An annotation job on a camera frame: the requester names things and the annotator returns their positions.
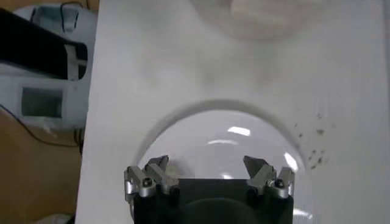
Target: wooden floor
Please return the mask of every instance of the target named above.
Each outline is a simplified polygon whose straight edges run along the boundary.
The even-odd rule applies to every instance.
[[[46,141],[76,145],[72,130],[29,129]],[[80,165],[78,147],[42,144],[0,108],[0,223],[74,214]]]

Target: metal bracket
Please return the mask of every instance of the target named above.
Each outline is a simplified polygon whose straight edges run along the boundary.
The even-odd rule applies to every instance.
[[[276,171],[268,164],[264,164],[257,174],[246,181],[248,186],[256,189],[257,195],[263,195],[265,187],[268,187],[276,177]]]
[[[250,176],[247,184],[255,189],[257,195],[263,195],[268,188],[277,198],[293,196],[295,174],[290,168],[283,167],[276,178],[275,169],[265,160],[249,156],[245,156],[243,160]]]
[[[170,195],[179,189],[179,180],[165,174],[157,164],[148,164],[145,166],[145,171],[147,175],[152,177],[161,186],[161,191],[164,194]]]
[[[294,179],[294,172],[288,167],[283,167],[278,178],[271,183],[272,194],[278,198],[294,196]]]
[[[155,194],[156,183],[147,177],[138,166],[129,166],[124,172],[124,192],[127,202],[133,200],[135,194],[140,197],[151,197]]]

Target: white object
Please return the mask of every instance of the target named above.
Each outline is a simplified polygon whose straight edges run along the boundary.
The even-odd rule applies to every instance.
[[[259,117],[228,110],[188,116],[153,142],[138,167],[162,155],[169,156],[167,173],[182,178],[248,180],[243,163],[246,155],[265,159],[278,172],[290,167],[295,172],[294,209],[307,214],[295,214],[294,223],[313,223],[310,178],[304,160],[275,127]]]
[[[320,12],[322,0],[190,0],[200,17],[237,38],[275,40]]]
[[[33,10],[39,7],[52,7],[54,10],[60,10],[60,4],[30,5],[16,10],[14,14],[28,20]],[[68,8],[77,9],[77,27],[72,32],[66,33],[62,32],[62,29],[50,29],[49,31],[68,40],[81,42],[86,45],[88,51],[87,70],[81,80],[52,79],[36,72],[30,72],[4,64],[0,65],[0,103],[18,116],[25,124],[45,128],[76,128],[84,127],[86,123],[98,18],[95,13],[82,9],[77,4],[65,5],[64,11]],[[24,116],[21,111],[21,105],[23,89],[26,88],[61,93],[62,104],[60,114],[62,117]]]
[[[313,223],[390,223],[383,12],[380,0],[331,1],[296,35],[255,42],[209,26],[188,1],[101,1],[76,222],[131,223],[124,169],[172,124],[230,110],[297,146]]]

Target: white table surface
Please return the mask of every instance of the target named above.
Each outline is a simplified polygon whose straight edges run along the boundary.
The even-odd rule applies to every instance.
[[[245,42],[187,0],[102,0],[77,223],[131,223],[124,169],[164,119],[215,99],[267,114],[308,170],[312,150],[325,150],[327,165],[310,170],[316,223],[390,223],[383,18],[380,0],[332,1],[295,35]]]

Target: dirt speck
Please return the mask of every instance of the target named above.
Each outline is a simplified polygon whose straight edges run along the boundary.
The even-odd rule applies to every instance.
[[[324,133],[325,133],[325,130],[324,129],[317,129],[316,132],[317,132],[318,135],[323,136]]]

